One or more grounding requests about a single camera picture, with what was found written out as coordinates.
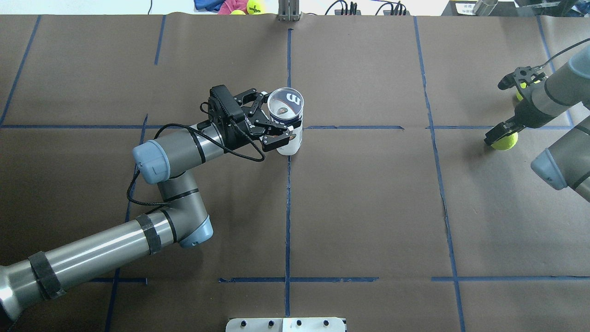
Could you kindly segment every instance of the floor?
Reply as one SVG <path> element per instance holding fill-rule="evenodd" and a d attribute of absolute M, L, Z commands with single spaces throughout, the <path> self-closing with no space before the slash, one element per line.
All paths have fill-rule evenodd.
<path fill-rule="evenodd" d="M 195 169 L 211 240 L 71 289 L 13 331 L 222 331 L 234 317 L 285 316 L 346 317 L 368 332 L 587 330 L 590 205 L 529 164 L 589 112 L 527 129 L 505 152 L 483 137 L 513 114 L 498 80 L 588 28 L 547 17 L 1 17 L 1 265 L 145 212 L 124 197 L 130 150 L 165 123 L 202 121 L 211 86 L 292 86 L 306 105 L 295 156 Z M 143 182 L 135 192 L 158 199 Z"/>

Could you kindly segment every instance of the light blue joint cap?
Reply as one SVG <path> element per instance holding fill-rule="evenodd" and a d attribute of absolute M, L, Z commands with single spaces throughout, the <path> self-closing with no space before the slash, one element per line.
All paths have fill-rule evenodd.
<path fill-rule="evenodd" d="M 541 152 L 541 154 L 530 163 L 530 167 L 551 187 L 561 190 L 568 186 L 549 149 L 545 149 Z"/>
<path fill-rule="evenodd" d="M 207 219 L 205 219 L 199 228 L 195 229 L 194 232 L 178 243 L 183 248 L 190 248 L 207 241 L 211 236 L 213 236 L 213 227 L 211 226 L 211 219 L 207 216 Z"/>
<path fill-rule="evenodd" d="M 166 181 L 170 177 L 170 162 L 164 149 L 154 140 L 133 148 L 135 164 L 149 184 Z"/>
<path fill-rule="evenodd" d="M 569 58 L 568 65 L 576 75 L 590 80 L 590 46 Z"/>

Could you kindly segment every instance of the clear plastic cup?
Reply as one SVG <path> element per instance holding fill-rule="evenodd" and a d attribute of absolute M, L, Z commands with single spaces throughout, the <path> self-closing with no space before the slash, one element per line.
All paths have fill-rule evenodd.
<path fill-rule="evenodd" d="M 303 96 L 290 87 L 282 87 L 268 96 L 268 111 L 274 122 L 290 126 L 303 121 Z M 289 144 L 277 149 L 282 155 L 294 155 L 303 140 L 303 123 L 293 130 Z"/>

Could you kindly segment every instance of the pink fabric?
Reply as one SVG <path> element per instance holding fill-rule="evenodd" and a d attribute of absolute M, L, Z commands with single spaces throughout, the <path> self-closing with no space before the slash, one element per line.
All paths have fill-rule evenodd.
<path fill-rule="evenodd" d="M 241 10 L 246 13 L 248 0 L 225 0 L 219 9 L 220 15 L 229 15 L 232 11 Z"/>

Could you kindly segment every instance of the sticker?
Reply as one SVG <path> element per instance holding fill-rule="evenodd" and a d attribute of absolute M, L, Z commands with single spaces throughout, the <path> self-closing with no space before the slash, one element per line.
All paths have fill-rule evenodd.
<path fill-rule="evenodd" d="M 457 13 L 461 15 L 475 15 L 473 13 L 473 7 L 475 4 L 455 4 L 457 7 Z"/>

